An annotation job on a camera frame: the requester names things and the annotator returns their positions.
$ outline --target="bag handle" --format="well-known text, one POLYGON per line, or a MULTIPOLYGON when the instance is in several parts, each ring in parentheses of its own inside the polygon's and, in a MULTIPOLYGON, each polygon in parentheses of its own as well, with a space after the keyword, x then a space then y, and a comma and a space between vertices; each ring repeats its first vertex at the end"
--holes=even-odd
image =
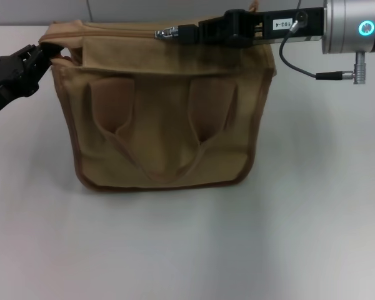
POLYGON ((93 119, 112 145, 149 179, 161 184, 187 176, 200 162, 212 140, 233 116, 237 86, 223 78, 193 79, 189 89, 188 118, 197 142, 194 158, 172 175, 148 170, 133 153, 129 137, 134 117, 135 83, 125 77, 107 77, 91 82, 93 119))

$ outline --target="white table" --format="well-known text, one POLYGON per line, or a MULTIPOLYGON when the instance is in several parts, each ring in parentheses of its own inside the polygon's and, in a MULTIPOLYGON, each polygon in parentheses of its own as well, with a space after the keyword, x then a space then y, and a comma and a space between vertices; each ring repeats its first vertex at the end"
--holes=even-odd
MULTIPOLYGON (((0 27, 0 55, 44 31, 0 27)), ((286 56, 354 63, 319 42, 286 56)), ((1 112, 0 300, 375 300, 375 54, 365 86, 276 62, 255 168, 235 187, 87 191, 50 73, 1 112)))

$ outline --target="black cable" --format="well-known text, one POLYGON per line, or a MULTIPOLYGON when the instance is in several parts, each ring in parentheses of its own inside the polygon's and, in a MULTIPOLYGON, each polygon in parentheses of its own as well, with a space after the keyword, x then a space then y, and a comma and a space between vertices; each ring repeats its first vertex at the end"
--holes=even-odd
POLYGON ((310 72, 307 72, 307 71, 305 71, 305 70, 303 70, 303 69, 300 69, 299 67, 293 66, 293 65, 292 65, 290 62, 288 62, 288 61, 286 60, 286 58, 284 57, 284 55, 283 55, 283 48, 285 47, 286 42, 288 41, 289 38, 291 38, 292 35, 293 35, 293 32, 289 30, 288 34, 287 34, 287 35, 285 36, 285 38, 283 39, 283 41, 282 41, 282 43, 281 43, 281 46, 279 47, 279 57, 282 59, 283 63, 284 63, 285 65, 287 65, 289 68, 294 69, 295 71, 300 72, 300 73, 302 73, 302 74, 304 74, 304 75, 307 75, 307 76, 309 76, 309 77, 311 77, 311 78, 317 78, 317 76, 316 76, 315 74, 310 73, 310 72))

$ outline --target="bag zipper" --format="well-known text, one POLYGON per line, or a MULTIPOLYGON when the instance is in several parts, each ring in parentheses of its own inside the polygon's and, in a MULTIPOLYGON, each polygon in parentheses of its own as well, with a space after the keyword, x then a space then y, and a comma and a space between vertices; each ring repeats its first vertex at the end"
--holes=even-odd
POLYGON ((117 30, 97 30, 97 31, 74 31, 62 33, 45 34, 39 40, 39 43, 47 39, 59 38, 79 38, 83 36, 114 36, 119 38, 145 38, 154 39, 154 30, 133 30, 133 29, 117 29, 117 30))

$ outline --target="label sticker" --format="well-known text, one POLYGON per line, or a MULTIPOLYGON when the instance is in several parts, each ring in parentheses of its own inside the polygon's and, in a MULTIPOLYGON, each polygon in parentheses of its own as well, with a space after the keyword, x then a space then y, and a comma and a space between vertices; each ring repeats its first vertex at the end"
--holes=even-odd
POLYGON ((293 19, 279 19, 274 20, 274 30, 290 29, 293 25, 293 19))

